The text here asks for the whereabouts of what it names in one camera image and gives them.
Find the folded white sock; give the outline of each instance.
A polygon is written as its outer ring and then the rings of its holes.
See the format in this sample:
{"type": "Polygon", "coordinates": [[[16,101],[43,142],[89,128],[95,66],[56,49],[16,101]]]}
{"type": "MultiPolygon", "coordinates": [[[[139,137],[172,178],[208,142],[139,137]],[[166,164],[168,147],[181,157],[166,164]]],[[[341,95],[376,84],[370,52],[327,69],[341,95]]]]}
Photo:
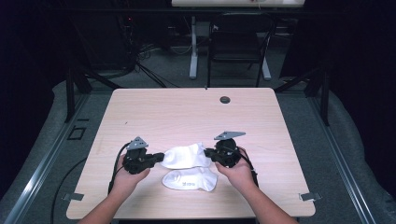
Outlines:
{"type": "Polygon", "coordinates": [[[215,188],[218,176],[209,168],[194,167],[185,170],[174,170],[163,177],[163,184],[169,189],[204,189],[215,188]]]}
{"type": "Polygon", "coordinates": [[[209,167],[212,160],[205,156],[204,149],[202,143],[188,147],[172,147],[165,151],[161,165],[169,169],[209,167]]]}

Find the small round object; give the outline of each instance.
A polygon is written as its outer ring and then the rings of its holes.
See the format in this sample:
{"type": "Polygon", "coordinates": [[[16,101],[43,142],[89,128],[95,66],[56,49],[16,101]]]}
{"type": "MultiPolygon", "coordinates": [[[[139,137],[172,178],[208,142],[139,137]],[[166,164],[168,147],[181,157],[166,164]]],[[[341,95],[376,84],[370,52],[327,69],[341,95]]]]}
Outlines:
{"type": "Polygon", "coordinates": [[[220,97],[220,101],[221,101],[223,104],[228,104],[228,103],[230,103],[231,99],[230,99],[230,97],[228,97],[228,96],[221,96],[221,97],[220,97]]]}

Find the person's right hand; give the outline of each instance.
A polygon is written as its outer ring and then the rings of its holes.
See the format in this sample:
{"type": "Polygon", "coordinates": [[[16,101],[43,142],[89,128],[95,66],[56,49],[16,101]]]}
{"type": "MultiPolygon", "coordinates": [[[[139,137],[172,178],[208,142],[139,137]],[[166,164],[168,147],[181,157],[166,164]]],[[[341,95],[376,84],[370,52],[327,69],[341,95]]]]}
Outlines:
{"type": "MultiPolygon", "coordinates": [[[[244,150],[241,149],[240,152],[247,157],[244,150]]],[[[219,172],[227,176],[230,183],[237,190],[241,191],[243,188],[251,187],[251,185],[255,186],[250,167],[243,158],[233,168],[224,167],[218,162],[215,162],[215,164],[219,172]]]]}

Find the hand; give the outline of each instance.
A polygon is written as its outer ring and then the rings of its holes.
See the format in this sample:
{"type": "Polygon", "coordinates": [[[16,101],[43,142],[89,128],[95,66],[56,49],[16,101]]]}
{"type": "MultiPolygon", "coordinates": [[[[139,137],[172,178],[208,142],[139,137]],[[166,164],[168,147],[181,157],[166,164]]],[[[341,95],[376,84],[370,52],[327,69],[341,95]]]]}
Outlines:
{"type": "MultiPolygon", "coordinates": [[[[240,150],[240,153],[247,157],[247,154],[244,150],[240,150]]],[[[233,168],[224,167],[218,162],[216,162],[216,167],[220,173],[228,177],[228,180],[233,185],[233,187],[239,191],[241,191],[244,187],[250,187],[251,185],[254,185],[250,167],[243,158],[241,158],[233,168]]]]}
{"type": "Polygon", "coordinates": [[[122,167],[124,157],[125,154],[120,156],[119,163],[117,164],[117,170],[120,170],[116,174],[114,186],[110,194],[117,194],[123,200],[126,200],[132,194],[137,184],[148,176],[150,169],[148,168],[137,175],[131,175],[122,167]]]}

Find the white desk leg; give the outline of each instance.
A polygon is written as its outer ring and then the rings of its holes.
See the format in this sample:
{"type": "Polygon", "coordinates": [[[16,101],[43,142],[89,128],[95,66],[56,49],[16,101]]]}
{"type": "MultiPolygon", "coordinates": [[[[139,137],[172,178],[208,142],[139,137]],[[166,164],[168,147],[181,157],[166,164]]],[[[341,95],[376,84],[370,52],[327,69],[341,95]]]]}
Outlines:
{"type": "Polygon", "coordinates": [[[191,18],[191,64],[190,64],[190,79],[197,78],[198,54],[197,54],[197,36],[195,33],[195,17],[191,18]]]}
{"type": "Polygon", "coordinates": [[[264,62],[262,63],[262,74],[264,76],[264,80],[271,80],[270,69],[268,68],[267,60],[264,57],[264,62]]]}

